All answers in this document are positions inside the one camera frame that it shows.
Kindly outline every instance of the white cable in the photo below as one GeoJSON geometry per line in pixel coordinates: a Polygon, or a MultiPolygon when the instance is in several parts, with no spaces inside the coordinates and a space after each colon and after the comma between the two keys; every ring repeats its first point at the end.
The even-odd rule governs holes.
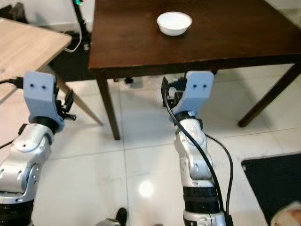
{"type": "Polygon", "coordinates": [[[78,20],[77,17],[76,17],[76,22],[77,22],[77,27],[78,27],[78,29],[79,29],[79,43],[77,44],[77,46],[76,46],[74,49],[68,49],[68,48],[65,48],[64,50],[65,50],[66,52],[68,52],[68,53],[73,53],[73,52],[79,47],[79,45],[80,45],[80,43],[81,43],[81,40],[82,40],[81,27],[80,27],[79,20],[78,20]]]}

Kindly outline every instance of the white bowl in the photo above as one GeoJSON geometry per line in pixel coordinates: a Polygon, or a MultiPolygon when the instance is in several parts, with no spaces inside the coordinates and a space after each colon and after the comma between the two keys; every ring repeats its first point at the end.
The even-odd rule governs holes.
{"type": "Polygon", "coordinates": [[[167,12],[157,18],[160,30],[169,36],[183,34],[192,24],[192,18],[185,13],[167,12]]]}

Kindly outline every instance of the light wooden table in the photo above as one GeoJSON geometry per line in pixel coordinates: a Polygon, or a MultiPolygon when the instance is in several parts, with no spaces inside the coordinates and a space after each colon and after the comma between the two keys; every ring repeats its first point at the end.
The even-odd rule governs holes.
{"type": "MultiPolygon", "coordinates": [[[[0,80],[23,77],[27,71],[46,66],[71,42],[71,36],[34,27],[0,17],[0,80]]],[[[71,89],[56,75],[57,85],[64,92],[71,89]]],[[[1,84],[0,104],[14,91],[12,84],[1,84]]],[[[91,109],[75,94],[74,102],[98,124],[103,125],[91,109]]]]}

